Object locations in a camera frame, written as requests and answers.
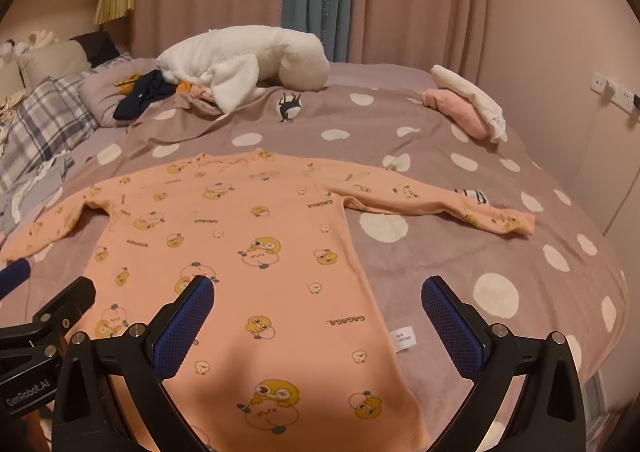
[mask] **clothing tag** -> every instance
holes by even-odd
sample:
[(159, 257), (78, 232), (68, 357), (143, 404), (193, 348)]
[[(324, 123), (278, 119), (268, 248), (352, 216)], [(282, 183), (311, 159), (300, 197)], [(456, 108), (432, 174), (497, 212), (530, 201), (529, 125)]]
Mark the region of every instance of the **clothing tag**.
[(411, 326), (401, 327), (394, 331), (389, 331), (391, 340), (396, 348), (396, 353), (403, 349), (415, 346), (418, 342), (415, 341), (414, 328)]

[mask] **electrical outlet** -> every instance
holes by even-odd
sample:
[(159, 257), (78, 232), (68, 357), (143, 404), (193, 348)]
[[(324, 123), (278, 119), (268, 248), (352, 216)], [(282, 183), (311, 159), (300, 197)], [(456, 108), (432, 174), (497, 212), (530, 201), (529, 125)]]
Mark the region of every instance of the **electrical outlet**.
[(634, 94), (620, 85), (616, 85), (616, 93), (613, 95), (611, 101), (627, 113), (632, 113), (636, 108), (634, 106)]
[(598, 71), (594, 71), (591, 74), (591, 89), (596, 93), (602, 95), (605, 86), (607, 85), (607, 77)]

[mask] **screw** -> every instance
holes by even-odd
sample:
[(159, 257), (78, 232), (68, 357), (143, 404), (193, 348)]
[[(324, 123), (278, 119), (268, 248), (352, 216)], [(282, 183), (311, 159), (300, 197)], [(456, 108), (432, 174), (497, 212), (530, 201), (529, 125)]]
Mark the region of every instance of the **screw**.
[(139, 337), (145, 332), (145, 329), (146, 329), (146, 326), (144, 324), (141, 324), (141, 323), (133, 324), (133, 326), (129, 328), (129, 334), (132, 337)]
[(554, 340), (556, 344), (564, 344), (566, 342), (566, 338), (559, 331), (554, 331), (551, 333), (551, 338)]
[(86, 333), (83, 333), (82, 331), (79, 331), (78, 333), (74, 333), (74, 335), (71, 337), (71, 343), (79, 344), (80, 342), (84, 341), (85, 337), (86, 337)]
[(507, 326), (504, 324), (494, 324), (491, 326), (491, 331), (495, 336), (506, 337), (509, 334)]

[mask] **folded white towel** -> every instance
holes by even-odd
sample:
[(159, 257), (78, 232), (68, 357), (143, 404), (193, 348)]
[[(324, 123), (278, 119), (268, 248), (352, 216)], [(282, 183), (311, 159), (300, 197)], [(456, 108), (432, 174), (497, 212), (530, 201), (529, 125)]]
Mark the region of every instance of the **folded white towel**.
[(502, 108), (495, 103), (494, 99), (478, 86), (475, 86), (475, 84), (471, 84), (457, 73), (453, 73), (451, 70), (447, 70), (447, 68), (437, 64), (431, 68), (431, 78), (438, 88), (449, 89), (469, 100), (489, 126), (491, 141), (497, 143), (498, 139), (504, 134), (507, 124), (504, 121), (504, 116), (502, 116)]

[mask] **plaid pillow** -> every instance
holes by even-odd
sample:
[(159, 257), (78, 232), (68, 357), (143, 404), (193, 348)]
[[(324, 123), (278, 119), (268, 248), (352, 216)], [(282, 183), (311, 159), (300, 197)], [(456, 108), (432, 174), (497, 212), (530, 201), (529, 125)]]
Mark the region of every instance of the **plaid pillow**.
[(125, 54), (81, 73), (47, 77), (33, 90), (9, 127), (0, 158), (0, 191), (55, 154), (72, 150), (95, 131), (98, 122), (82, 104), (78, 87), (87, 76), (128, 60), (131, 57)]

